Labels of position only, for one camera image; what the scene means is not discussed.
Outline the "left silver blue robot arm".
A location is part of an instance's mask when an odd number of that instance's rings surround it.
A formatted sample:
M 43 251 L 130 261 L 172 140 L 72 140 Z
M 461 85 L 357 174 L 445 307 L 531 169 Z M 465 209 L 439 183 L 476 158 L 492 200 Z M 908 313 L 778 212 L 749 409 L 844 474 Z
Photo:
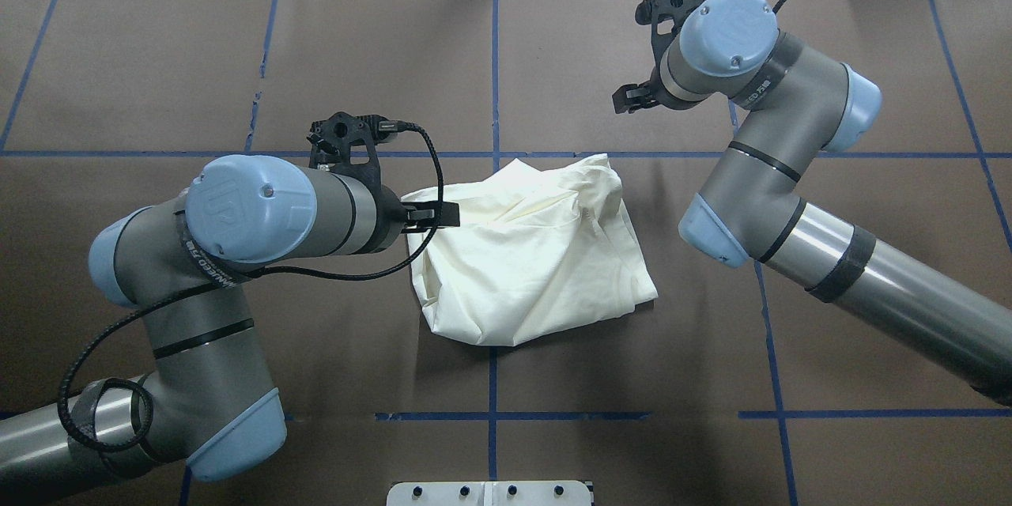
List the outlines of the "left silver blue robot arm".
M 402 201 L 374 164 L 212 160 L 177 197 L 95 238 L 95 286 L 130 314 L 69 366 L 54 404 L 2 422 L 2 503 L 40 505 L 187 463 L 220 481 L 270 458 L 288 428 L 245 283 L 288 259 L 375 253 L 459 224 L 438 183 Z

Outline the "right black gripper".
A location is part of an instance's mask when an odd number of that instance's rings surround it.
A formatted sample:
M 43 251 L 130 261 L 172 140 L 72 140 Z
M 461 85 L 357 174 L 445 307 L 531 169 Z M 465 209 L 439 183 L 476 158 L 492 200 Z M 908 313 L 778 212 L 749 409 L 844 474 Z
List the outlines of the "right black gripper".
M 647 84 L 622 85 L 612 94 L 612 107 L 619 115 L 658 106 L 678 109 L 678 99 L 665 87 L 658 71 L 651 73 Z

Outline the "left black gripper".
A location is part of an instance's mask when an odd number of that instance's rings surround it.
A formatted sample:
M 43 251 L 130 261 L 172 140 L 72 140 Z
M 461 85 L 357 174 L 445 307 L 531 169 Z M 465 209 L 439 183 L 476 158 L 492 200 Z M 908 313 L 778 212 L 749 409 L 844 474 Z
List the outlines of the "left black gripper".
M 376 226 L 372 251 L 384 251 L 401 235 L 403 228 L 453 228 L 460 226 L 456 202 L 404 202 L 390 188 L 380 184 L 375 193 Z

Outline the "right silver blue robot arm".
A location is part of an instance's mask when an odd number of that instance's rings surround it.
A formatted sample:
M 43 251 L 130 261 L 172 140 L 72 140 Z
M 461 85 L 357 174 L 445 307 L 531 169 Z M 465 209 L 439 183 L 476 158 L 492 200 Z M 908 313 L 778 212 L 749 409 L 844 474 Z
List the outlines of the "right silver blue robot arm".
M 767 266 L 1010 405 L 1010 309 L 803 193 L 824 153 L 878 117 L 881 89 L 780 26 L 766 0 L 643 0 L 650 78 L 612 96 L 618 114 L 686 111 L 713 95 L 746 113 L 681 217 L 684 242 L 730 267 Z

